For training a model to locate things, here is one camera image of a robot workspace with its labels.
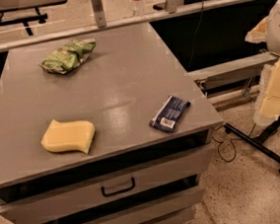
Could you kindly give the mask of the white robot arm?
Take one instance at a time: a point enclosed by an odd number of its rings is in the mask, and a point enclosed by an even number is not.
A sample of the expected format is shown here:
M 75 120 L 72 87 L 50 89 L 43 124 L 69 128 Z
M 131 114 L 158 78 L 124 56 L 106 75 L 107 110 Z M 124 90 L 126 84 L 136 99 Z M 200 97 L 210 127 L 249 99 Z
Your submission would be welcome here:
M 265 64 L 260 75 L 260 94 L 255 100 L 253 121 L 264 126 L 280 116 L 280 0 L 269 15 L 248 32 L 245 40 L 253 43 L 264 41 L 268 51 L 279 56 L 274 64 Z

